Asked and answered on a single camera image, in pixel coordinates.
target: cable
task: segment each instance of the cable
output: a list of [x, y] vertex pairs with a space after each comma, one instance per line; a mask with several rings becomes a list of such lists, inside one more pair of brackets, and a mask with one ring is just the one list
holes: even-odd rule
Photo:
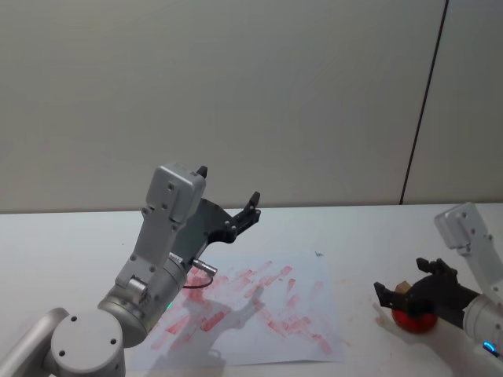
[[210, 278], [210, 281], [208, 281], [207, 283], [204, 283], [201, 285], [184, 285], [183, 287], [185, 289], [201, 289], [201, 288], [208, 287], [209, 285], [211, 285], [211, 283], [213, 283], [213, 276], [208, 275], [208, 277]]

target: white paper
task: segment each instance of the white paper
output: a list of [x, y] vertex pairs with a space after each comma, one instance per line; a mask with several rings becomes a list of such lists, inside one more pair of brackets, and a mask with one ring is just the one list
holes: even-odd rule
[[[205, 289], [184, 289], [131, 369], [192, 368], [285, 361], [341, 361], [342, 338], [324, 257], [221, 255]], [[202, 284], [204, 273], [187, 284]]]

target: table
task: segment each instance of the table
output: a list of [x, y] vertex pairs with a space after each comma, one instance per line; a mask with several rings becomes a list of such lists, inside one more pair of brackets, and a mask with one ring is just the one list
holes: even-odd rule
[[[343, 325], [345, 361], [266, 364], [184, 371], [183, 376], [448, 376], [494, 375], [493, 363], [479, 365], [474, 344], [446, 323], [416, 337], [383, 328], [373, 283], [388, 287], [423, 273], [415, 259], [443, 258], [459, 281], [479, 291], [464, 259], [448, 250], [433, 217], [450, 205], [313, 207], [264, 209], [260, 223], [231, 245], [206, 253], [323, 253]], [[496, 247], [503, 250], [503, 204], [478, 205]], [[139, 212], [0, 215], [0, 355], [20, 331], [45, 311], [63, 306], [70, 313], [92, 309], [112, 286], [133, 250]], [[128, 372], [128, 377], [166, 372]]]

